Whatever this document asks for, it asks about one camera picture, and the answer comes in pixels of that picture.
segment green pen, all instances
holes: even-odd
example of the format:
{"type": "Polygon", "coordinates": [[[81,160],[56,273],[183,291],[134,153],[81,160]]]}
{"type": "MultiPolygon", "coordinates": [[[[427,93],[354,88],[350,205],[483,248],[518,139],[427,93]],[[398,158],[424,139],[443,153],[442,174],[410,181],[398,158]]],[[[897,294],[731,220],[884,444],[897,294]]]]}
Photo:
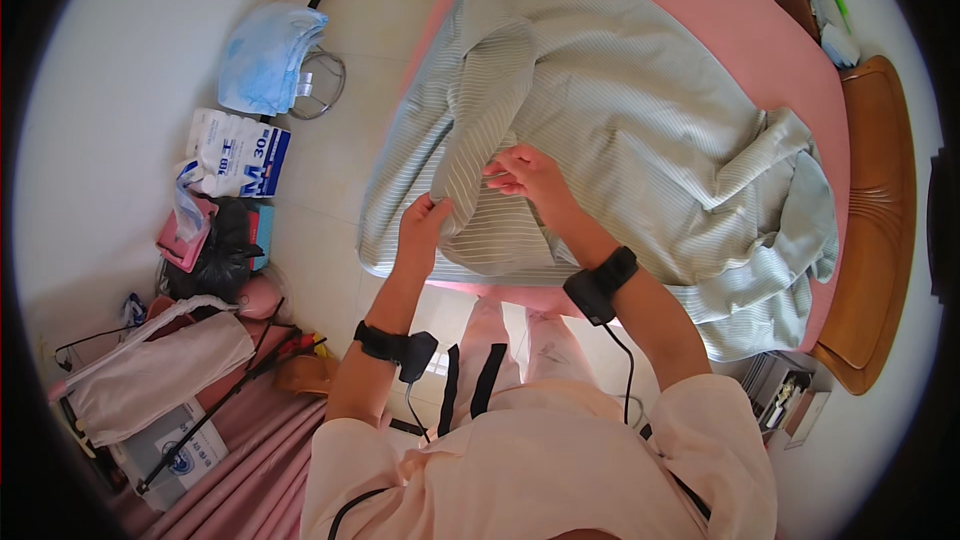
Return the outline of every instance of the green pen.
{"type": "Polygon", "coordinates": [[[847,11],[847,5],[843,0],[833,0],[837,4],[837,8],[840,9],[840,16],[843,17],[843,25],[846,26],[846,33],[853,36],[854,30],[850,29],[850,22],[847,20],[847,17],[850,15],[850,12],[847,11]]]}

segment black wrist sensor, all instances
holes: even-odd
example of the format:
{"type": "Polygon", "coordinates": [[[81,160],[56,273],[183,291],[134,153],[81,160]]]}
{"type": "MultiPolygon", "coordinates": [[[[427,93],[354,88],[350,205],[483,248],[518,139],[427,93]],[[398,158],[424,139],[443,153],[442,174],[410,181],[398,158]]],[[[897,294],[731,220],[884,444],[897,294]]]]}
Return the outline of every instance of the black wrist sensor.
{"type": "Polygon", "coordinates": [[[634,251],[620,246],[596,269],[571,275],[563,283],[563,291],[590,323],[603,325],[617,316],[611,303],[614,293],[639,270],[634,251]]]}
{"type": "Polygon", "coordinates": [[[365,354],[398,366],[400,381],[404,384],[413,384],[424,375],[427,364],[440,344],[429,331],[398,335],[368,327],[362,320],[357,324],[353,339],[360,342],[365,354]]]}

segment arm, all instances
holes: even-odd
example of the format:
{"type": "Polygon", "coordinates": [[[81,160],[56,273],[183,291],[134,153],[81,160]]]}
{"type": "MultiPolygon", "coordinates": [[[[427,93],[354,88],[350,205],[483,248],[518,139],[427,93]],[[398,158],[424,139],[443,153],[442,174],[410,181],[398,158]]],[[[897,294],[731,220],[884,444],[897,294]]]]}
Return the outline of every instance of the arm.
{"type": "MultiPolygon", "coordinates": [[[[440,224],[452,209],[450,198],[434,205],[424,194],[403,213],[396,262],[364,318],[367,326],[410,334],[424,282],[433,271],[440,224]]],[[[377,427],[396,373],[393,363],[365,354],[360,342],[351,343],[330,388],[326,420],[347,417],[377,427]]]]}
{"type": "MultiPolygon", "coordinates": [[[[505,195],[534,203],[543,224],[563,239],[581,267],[594,270],[620,243],[584,212],[564,181],[557,162],[519,144],[484,167],[487,182],[505,195]]],[[[613,307],[630,338],[654,368],[661,390],[684,378],[711,373],[700,332],[673,295],[643,267],[613,295],[613,307]]]]}

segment wooden headboard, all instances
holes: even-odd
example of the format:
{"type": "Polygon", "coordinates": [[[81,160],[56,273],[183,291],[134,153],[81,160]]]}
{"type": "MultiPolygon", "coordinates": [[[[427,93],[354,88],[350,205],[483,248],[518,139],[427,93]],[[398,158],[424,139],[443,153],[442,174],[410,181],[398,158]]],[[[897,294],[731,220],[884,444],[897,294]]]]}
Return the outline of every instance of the wooden headboard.
{"type": "MultiPolygon", "coordinates": [[[[778,0],[819,43],[809,0],[778,0]]],[[[810,355],[851,394],[880,377],[904,310],[917,224],[913,135],[893,64],[842,71],[849,127],[849,214],[836,293],[810,355]]]]}

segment tiled floor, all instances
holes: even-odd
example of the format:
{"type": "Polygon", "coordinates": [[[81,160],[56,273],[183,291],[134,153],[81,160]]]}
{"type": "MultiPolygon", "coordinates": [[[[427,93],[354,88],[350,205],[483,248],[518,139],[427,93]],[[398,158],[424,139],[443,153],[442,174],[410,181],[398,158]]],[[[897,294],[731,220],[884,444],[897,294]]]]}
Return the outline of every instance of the tiled floor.
{"type": "MultiPolygon", "coordinates": [[[[342,356],[356,322],[366,315],[382,280],[363,271],[354,252],[360,208],[384,128],[401,95],[404,71],[434,0],[323,0],[330,16],[323,46],[342,57],[346,85],[330,113],[314,121],[278,117],[294,134],[277,193],[271,261],[289,278],[297,323],[328,336],[342,356]]],[[[458,342],[475,297],[427,285],[414,317],[440,350],[458,342]]],[[[523,308],[504,306],[510,349],[526,363],[523,308]]],[[[622,394],[628,359],[606,334],[585,320],[568,320],[603,390],[622,394]]],[[[617,329],[626,340],[622,329],[617,329]]],[[[627,340],[628,346],[634,346],[627,340]]],[[[649,410],[659,395],[649,361],[634,348],[633,396],[649,410]]],[[[436,424],[446,379],[426,373],[412,390],[417,415],[436,424]]],[[[412,421],[396,382],[388,409],[412,421]]]]}

